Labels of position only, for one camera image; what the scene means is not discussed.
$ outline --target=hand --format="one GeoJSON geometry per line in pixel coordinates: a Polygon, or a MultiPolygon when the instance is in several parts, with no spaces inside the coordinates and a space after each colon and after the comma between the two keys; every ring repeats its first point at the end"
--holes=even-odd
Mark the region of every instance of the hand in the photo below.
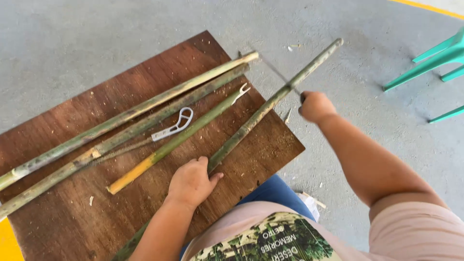
{"type": "Polygon", "coordinates": [[[208,179],[208,158],[201,156],[177,169],[169,185],[166,201],[185,204],[195,210],[211,194],[224,173],[216,173],[208,179]]]}
{"type": "Polygon", "coordinates": [[[323,119],[337,115],[332,102],[322,92],[304,91],[301,95],[305,99],[298,111],[307,121],[320,124],[323,119]]]}

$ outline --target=left hand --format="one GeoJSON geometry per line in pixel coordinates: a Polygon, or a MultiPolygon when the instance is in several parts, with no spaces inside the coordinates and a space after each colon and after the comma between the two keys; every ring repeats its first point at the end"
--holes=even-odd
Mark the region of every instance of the left hand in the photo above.
{"type": "Polygon", "coordinates": [[[224,173],[216,173],[208,179],[208,158],[201,156],[178,168],[169,185],[166,201],[185,204],[195,210],[211,194],[224,173]]]}

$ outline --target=blue jeans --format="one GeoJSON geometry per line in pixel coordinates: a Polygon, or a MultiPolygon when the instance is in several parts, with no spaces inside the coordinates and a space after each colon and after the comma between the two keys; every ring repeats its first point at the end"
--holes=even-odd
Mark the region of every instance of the blue jeans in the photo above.
{"type": "MultiPolygon", "coordinates": [[[[248,196],[240,200],[237,206],[252,201],[268,201],[281,204],[316,222],[308,207],[277,174],[272,175],[248,196]]],[[[184,255],[188,245],[189,243],[180,251],[180,258],[184,255]]]]}

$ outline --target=yellow floor marking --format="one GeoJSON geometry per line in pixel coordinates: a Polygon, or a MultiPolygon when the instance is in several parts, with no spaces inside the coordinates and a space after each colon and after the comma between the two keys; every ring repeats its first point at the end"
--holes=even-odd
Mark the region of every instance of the yellow floor marking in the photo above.
{"type": "Polygon", "coordinates": [[[446,10],[436,8],[436,7],[433,7],[433,6],[430,6],[430,5],[420,4],[420,3],[416,3],[416,2],[408,1],[408,0],[390,0],[390,1],[395,1],[395,2],[398,2],[398,3],[402,3],[402,4],[405,4],[405,5],[410,5],[410,6],[413,6],[413,7],[423,8],[423,9],[426,9],[426,10],[429,10],[429,11],[446,14],[446,15],[449,15],[449,16],[456,17],[456,18],[464,20],[464,15],[460,15],[460,14],[457,14],[457,13],[446,11],[446,10]]]}
{"type": "Polygon", "coordinates": [[[2,260],[24,261],[8,218],[0,222],[0,253],[2,260]]]}

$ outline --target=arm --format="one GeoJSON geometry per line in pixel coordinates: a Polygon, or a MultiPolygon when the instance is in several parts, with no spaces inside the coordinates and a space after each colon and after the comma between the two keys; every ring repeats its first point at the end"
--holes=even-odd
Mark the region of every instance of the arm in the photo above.
{"type": "Polygon", "coordinates": [[[340,117],[322,93],[305,91],[300,114],[317,124],[335,151],[355,194],[370,207],[371,221],[383,209],[408,201],[447,208],[431,186],[398,157],[340,117]]]}
{"type": "Polygon", "coordinates": [[[168,196],[151,219],[129,260],[179,260],[193,212],[224,176],[217,173],[208,179],[207,165],[208,158],[200,157],[174,173],[168,196]]]}

